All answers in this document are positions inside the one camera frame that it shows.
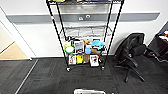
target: shelf post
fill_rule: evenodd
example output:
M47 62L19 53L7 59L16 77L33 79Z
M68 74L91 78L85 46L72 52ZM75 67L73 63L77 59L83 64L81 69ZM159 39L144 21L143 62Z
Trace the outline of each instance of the shelf post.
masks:
M61 49L62 49L62 52L63 52L63 55L64 55L65 62L66 62L66 64L67 64L67 68L70 69L70 68L69 68L69 64L68 64L68 61L67 61L67 59L66 59L66 55L65 55L64 49L63 49L63 45L62 45L62 42L61 42L61 38L60 38L60 35L59 35L59 33L58 33L58 29L57 29L57 26L56 26L56 23L55 23L55 19L54 19L54 16L53 16L53 14L52 14L51 7L50 7L50 4L49 4L48 0L46 0L46 4L47 4L47 6L48 6L48 9L49 9L49 12L50 12L50 15L51 15L51 19L52 19L52 22L53 22L54 27L55 27L55 31L56 31L56 33L57 33L58 40L59 40L60 45L61 45Z
M116 31L116 28L117 28L117 24L118 24L118 21L119 21L119 18L120 18L120 14L121 14L121 10L122 10L124 1L125 1L125 0L122 0L122 1L121 1L121 6L120 6L119 12L118 12L118 14L117 14L117 19L116 19L116 22L115 22L114 30L113 30L112 35L111 35L111 40L110 40L110 43L109 43L109 47L108 47L108 50L107 50L107 55L106 55L106 58L105 58L103 67L105 66L105 63L106 63L106 61L107 61L107 57L108 57L108 54L109 54L109 51L110 51L110 47L111 47L111 44L112 44L112 40L113 40L114 33L115 33L115 31Z
M104 42L106 41L106 36L107 36L107 29L108 29L108 25L109 25L109 21L110 21L110 17L111 17L111 10L112 10L112 7L113 7L113 0L111 1L111 4L110 4L110 12L108 14L108 18L107 18L107 25L106 25L106 31L105 31L105 36L104 36Z
M64 33L64 37L65 37L65 40L66 40L66 34L65 34L65 30L64 30L64 25L63 25L63 22L62 22L62 17L61 17L60 9L59 9L59 6L58 6L57 2L56 2L56 6L57 6L57 11L58 11L58 15L59 15L59 18L60 18L60 22L61 22L62 31Z

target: yellow container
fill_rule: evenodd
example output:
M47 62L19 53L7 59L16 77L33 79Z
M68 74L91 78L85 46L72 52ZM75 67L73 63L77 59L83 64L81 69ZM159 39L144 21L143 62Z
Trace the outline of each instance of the yellow container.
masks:
M81 55L77 55L76 58L77 58L77 64L81 64L83 62L83 58Z

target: caster wheel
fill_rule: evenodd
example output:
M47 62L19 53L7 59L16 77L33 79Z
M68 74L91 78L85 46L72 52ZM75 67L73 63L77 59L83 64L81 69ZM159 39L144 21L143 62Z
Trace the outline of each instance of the caster wheel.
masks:
M69 72L69 71L70 71L70 68L67 68L67 71Z

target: chair armrest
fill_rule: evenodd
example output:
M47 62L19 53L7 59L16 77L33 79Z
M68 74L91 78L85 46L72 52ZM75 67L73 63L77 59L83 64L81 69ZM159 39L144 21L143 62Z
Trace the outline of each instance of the chair armrest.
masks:
M135 67L138 67L138 63L133 59L133 58L131 58L131 57L129 57L129 56L127 56L127 55L124 55L128 60L130 60L133 64L134 64L134 66Z

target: metal shelf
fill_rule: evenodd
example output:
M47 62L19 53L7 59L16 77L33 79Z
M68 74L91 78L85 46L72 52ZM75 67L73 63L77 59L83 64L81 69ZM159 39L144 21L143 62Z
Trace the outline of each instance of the metal shelf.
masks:
M110 20L110 16L111 16L111 10L112 10L113 4L118 4L118 3L120 3L121 5L120 5L119 12L117 14L117 18L116 18L116 21L115 21L114 29L112 31L109 28L109 20ZM77 33L75 32L75 34L77 34L77 35L75 35L73 37L88 37L88 36L89 37L100 37L100 36L103 36L104 37L104 40L103 40L104 42L106 40L106 36L111 35L111 40L109 42L109 46L108 46L108 49L107 49L106 58L104 59L103 65L100 66L101 69L104 70L105 63L106 63L106 60L107 60L107 57L108 57L108 54L109 54L109 51L110 51L110 47L111 47L111 44L112 44L113 36L114 36L115 30L116 30L116 27L117 27L117 24L118 24L118 21L119 21L119 17L120 17L120 13L121 13L121 10L122 10L122 6L124 4L124 0L111 0L110 2L61 2L61 3L60 2L51 1L51 0L50 1L46 0L46 4L48 6L48 9L49 9L49 12L50 12L50 16L51 16L53 25L55 27L55 30L56 30L56 33L57 33L57 36L58 36L58 40L60 42L61 49L62 49L64 58L65 58L65 61L66 61L66 64L67 64L67 71L70 71L70 67L69 67L69 64L68 64L68 61L67 61L67 58L66 58L66 54L65 54L64 49L63 49L61 36L63 36L65 38L65 40L66 40L66 38L67 38L67 34L66 33L72 34L73 30L77 30ZM108 13L107 24L105 26L64 27L63 21L62 21L62 17L61 17L61 13L60 13L60 9L59 9L59 5L73 5L73 4L77 4L77 5L81 5L81 4L110 4L110 11ZM56 8L58 10L58 14L59 14L60 22L61 22L61 27L62 27L60 32L57 29L57 25L56 25L56 21L55 21L55 19L53 17L51 5L56 5ZM84 33L86 32L87 34L86 35L82 34L82 36L81 36L81 35L79 35L80 33L83 33L80 30L81 28L82 29L90 28L90 30L89 30L89 32L83 31ZM104 34L96 35L94 33L96 31L94 31L93 29L98 29L98 28L103 28L104 31L102 31L102 33L104 33Z
M65 35L73 38L84 37L104 37L106 25L103 26L82 26L82 27L64 27ZM108 27L106 35L111 36L112 30ZM60 31L61 38L64 38L63 30Z
M120 4L122 0L111 0L111 1L65 1L65 2L57 2L58 5L82 5L82 4ZM48 1L50 5L56 5L56 1Z

